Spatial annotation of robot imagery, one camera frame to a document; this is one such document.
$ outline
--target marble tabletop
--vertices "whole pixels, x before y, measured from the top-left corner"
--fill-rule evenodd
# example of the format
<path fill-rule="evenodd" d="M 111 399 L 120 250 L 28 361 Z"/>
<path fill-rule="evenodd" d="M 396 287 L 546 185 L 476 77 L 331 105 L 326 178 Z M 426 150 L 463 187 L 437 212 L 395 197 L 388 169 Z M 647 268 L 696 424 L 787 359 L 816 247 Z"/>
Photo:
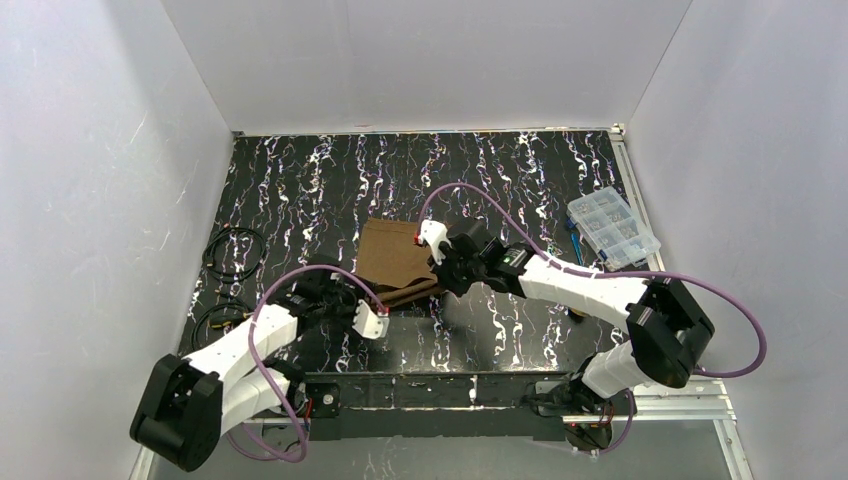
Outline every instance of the marble tabletop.
<path fill-rule="evenodd" d="M 249 227 L 267 240 L 264 267 L 230 287 L 201 271 L 179 353 L 190 351 L 195 322 L 223 289 L 255 304 L 264 288 L 315 253 L 355 271 L 359 233 L 368 217 L 414 221 L 428 193 L 449 182 L 483 188 L 541 245 L 577 261 L 565 226 L 569 201 L 613 186 L 625 195 L 605 131 L 241 137 L 221 195 L 213 232 Z M 504 241 L 518 241 L 500 215 L 473 192 L 445 192 L 432 218 L 483 218 Z M 223 249 L 224 266 L 250 264 L 257 245 Z M 597 263 L 582 243 L 582 260 Z M 276 355 L 307 372 L 563 372 L 626 337 L 596 319 L 575 323 L 566 307 L 475 285 L 468 294 L 416 302 L 392 313 L 384 339 L 363 340 L 331 321 Z M 200 331 L 201 346 L 219 331 Z"/>

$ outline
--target brown fabric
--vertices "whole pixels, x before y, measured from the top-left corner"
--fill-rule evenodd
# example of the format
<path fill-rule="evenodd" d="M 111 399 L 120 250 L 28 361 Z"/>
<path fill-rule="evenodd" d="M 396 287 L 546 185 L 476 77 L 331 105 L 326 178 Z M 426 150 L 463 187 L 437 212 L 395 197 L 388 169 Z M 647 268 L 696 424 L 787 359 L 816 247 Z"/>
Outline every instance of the brown fabric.
<path fill-rule="evenodd" d="M 380 301 L 393 307 L 444 292 L 430 273 L 430 250 L 413 243 L 412 222 L 369 218 L 362 228 L 356 274 L 378 285 Z"/>

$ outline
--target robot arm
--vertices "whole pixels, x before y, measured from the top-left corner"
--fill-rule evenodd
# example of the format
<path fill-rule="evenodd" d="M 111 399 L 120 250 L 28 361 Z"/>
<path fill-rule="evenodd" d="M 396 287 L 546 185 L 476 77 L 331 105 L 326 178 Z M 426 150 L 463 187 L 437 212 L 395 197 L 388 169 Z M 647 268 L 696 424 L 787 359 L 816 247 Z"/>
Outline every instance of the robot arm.
<path fill-rule="evenodd" d="M 416 243 L 431 249 L 430 263 L 439 284 L 456 295 L 483 282 L 497 292 L 567 305 L 629 333 L 630 341 L 590 357 L 572 376 L 568 390 L 584 393 L 572 395 L 582 404 L 564 405 L 575 412 L 587 410 L 587 397 L 597 405 L 637 385 L 682 388 L 715 332 L 678 280 L 571 275 L 550 266 L 525 244 L 502 244 L 473 218 L 450 229 L 425 221 Z"/>
<path fill-rule="evenodd" d="M 313 262 L 327 263 L 323 259 Z M 183 358 L 162 357 L 153 367 L 130 428 L 130 437 L 186 471 L 199 467 L 232 427 L 268 408 L 279 398 L 254 367 L 248 349 L 250 322 L 259 356 L 267 358 L 290 344 L 322 318 L 349 322 L 369 339 L 384 337 L 389 319 L 371 311 L 352 286 L 326 271 L 304 274 L 281 289 L 261 311 L 220 340 Z M 271 375 L 292 404 L 298 381 L 284 372 Z"/>

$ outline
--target clear plastic container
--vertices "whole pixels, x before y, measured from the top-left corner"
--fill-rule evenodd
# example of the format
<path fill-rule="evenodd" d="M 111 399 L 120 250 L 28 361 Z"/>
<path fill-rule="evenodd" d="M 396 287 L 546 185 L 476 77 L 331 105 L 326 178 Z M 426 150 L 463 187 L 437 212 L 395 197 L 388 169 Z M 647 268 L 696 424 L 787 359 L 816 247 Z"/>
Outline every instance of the clear plastic container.
<path fill-rule="evenodd" d="M 641 265 L 661 246 L 612 187 L 569 203 L 568 217 L 609 270 Z"/>

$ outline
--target black cable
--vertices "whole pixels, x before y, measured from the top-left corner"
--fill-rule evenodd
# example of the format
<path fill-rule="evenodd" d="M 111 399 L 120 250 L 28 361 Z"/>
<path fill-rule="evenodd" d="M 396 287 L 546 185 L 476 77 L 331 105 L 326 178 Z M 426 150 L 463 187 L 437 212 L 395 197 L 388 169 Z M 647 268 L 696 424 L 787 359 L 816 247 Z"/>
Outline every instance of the black cable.
<path fill-rule="evenodd" d="M 253 237 L 253 241 L 259 244 L 259 258 L 256 260 L 256 263 L 251 265 L 249 268 L 245 268 L 241 272 L 227 272 L 224 270 L 223 265 L 219 267 L 215 263 L 215 253 L 217 252 L 218 247 L 227 243 L 233 235 L 235 235 L 236 240 L 245 235 Z M 209 241 L 209 245 L 207 245 L 206 249 L 203 250 L 203 266 L 206 268 L 206 271 L 212 275 L 212 277 L 221 283 L 236 283 L 243 281 L 256 273 L 265 261 L 267 253 L 268 249 L 265 244 L 265 237 L 263 237 L 261 233 L 251 228 L 226 226 L 212 237 L 212 240 Z"/>
<path fill-rule="evenodd" d="M 214 330 L 231 325 L 238 326 L 238 324 L 249 317 L 250 313 L 253 311 L 253 308 L 251 308 L 250 305 L 244 303 L 244 301 L 236 296 L 230 295 L 226 292 L 216 291 L 216 293 L 226 298 L 227 301 L 212 306 L 209 310 L 203 312 L 203 315 L 197 319 L 197 322 L 194 324 L 194 328 L 191 330 L 191 336 L 189 337 L 191 351 L 193 352 L 200 350 L 200 342 L 197 340 L 197 336 L 207 322 L 211 324 Z M 235 311 L 237 313 L 218 315 L 214 318 L 212 317 L 215 313 L 226 312 L 227 310 Z"/>

